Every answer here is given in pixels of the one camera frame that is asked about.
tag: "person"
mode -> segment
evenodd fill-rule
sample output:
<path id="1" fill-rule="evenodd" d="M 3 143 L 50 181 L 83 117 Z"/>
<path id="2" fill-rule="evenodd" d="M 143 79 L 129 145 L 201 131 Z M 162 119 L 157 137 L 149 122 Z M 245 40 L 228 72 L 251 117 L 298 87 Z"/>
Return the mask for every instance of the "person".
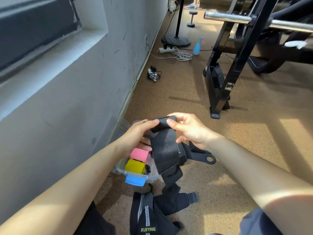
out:
<path id="1" fill-rule="evenodd" d="M 198 9 L 200 8 L 200 1 L 201 0 L 194 0 L 193 3 L 187 6 L 188 9 Z"/>
<path id="2" fill-rule="evenodd" d="M 195 115 L 173 113 L 168 125 L 210 151 L 241 183 L 260 208 L 246 215 L 241 235 L 294 235 L 313 231 L 313 186 L 207 128 Z M 143 135 L 159 120 L 143 120 L 19 210 L 0 226 L 1 235 L 112 235 L 92 202 L 112 167 L 136 148 L 151 151 Z"/>

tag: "hand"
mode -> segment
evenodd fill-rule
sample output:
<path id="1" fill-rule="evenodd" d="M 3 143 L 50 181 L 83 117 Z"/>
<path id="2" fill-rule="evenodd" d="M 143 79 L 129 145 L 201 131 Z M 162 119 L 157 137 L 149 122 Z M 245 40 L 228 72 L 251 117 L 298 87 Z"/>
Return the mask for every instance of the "hand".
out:
<path id="1" fill-rule="evenodd" d="M 177 122 L 168 119 L 167 124 L 174 130 L 182 132 L 182 136 L 176 139 L 177 143 L 190 140 L 196 147 L 209 151 L 209 141 L 219 134 L 208 129 L 194 114 L 172 113 Z"/>
<path id="2" fill-rule="evenodd" d="M 150 139 L 143 137 L 144 134 L 148 134 L 148 131 L 159 124 L 159 120 L 142 120 L 134 123 L 125 134 L 123 134 L 116 142 L 125 152 L 124 157 L 131 154 L 134 148 L 143 149 L 146 151 L 152 151 L 150 146 Z"/>

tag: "clear plastic box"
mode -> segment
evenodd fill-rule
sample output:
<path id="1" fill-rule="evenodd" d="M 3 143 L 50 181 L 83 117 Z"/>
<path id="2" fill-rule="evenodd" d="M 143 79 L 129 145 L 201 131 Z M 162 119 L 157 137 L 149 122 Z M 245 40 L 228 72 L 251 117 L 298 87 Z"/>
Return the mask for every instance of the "clear plastic box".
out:
<path id="1" fill-rule="evenodd" d="M 131 124 L 126 119 L 120 118 L 120 117 L 117 118 L 116 124 L 117 125 L 112 134 L 110 143 L 114 142 L 119 137 L 121 137 L 131 127 Z M 116 174 L 126 175 L 126 180 L 125 180 L 126 183 L 134 185 L 134 186 L 143 186 L 145 183 L 152 183 L 159 178 L 159 174 L 157 172 L 157 168 L 155 166 L 155 163 L 152 157 L 150 158 L 149 163 L 148 163 L 148 165 L 150 166 L 150 170 L 151 170 L 151 172 L 148 175 L 126 171 L 125 166 L 126 166 L 126 163 L 128 162 L 128 159 L 129 157 L 120 160 L 115 165 L 115 171 L 113 171 Z"/>

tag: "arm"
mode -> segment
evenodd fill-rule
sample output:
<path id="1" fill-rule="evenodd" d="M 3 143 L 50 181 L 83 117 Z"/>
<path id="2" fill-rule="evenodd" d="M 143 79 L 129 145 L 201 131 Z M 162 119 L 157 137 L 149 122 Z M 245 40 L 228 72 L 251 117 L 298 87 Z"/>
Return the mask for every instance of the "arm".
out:
<path id="1" fill-rule="evenodd" d="M 190 140 L 210 151 L 240 182 L 284 235 L 313 231 L 313 186 L 208 129 L 192 114 L 173 113 L 167 120 L 181 131 L 177 143 Z"/>
<path id="2" fill-rule="evenodd" d="M 122 137 L 97 152 L 0 226 L 1 235 L 74 234 L 113 166 L 135 147 L 151 151 L 143 138 L 159 121 L 135 123 Z"/>

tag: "wall outlet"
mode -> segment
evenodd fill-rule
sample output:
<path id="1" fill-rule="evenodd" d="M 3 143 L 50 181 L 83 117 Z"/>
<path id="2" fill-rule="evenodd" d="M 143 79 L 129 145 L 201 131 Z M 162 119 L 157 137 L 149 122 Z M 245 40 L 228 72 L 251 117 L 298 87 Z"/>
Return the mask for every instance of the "wall outlet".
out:
<path id="1" fill-rule="evenodd" d="M 164 49 L 164 48 L 159 48 L 159 50 L 158 50 L 158 52 L 159 52 L 160 54 L 162 54 L 162 53 L 170 53 L 170 52 L 172 52 L 172 51 L 173 51 L 173 49 L 170 48 L 170 47 L 167 47 L 166 49 Z"/>
<path id="2" fill-rule="evenodd" d="M 146 43 L 146 46 L 149 44 L 149 42 L 148 42 L 148 35 L 145 35 L 145 43 Z"/>

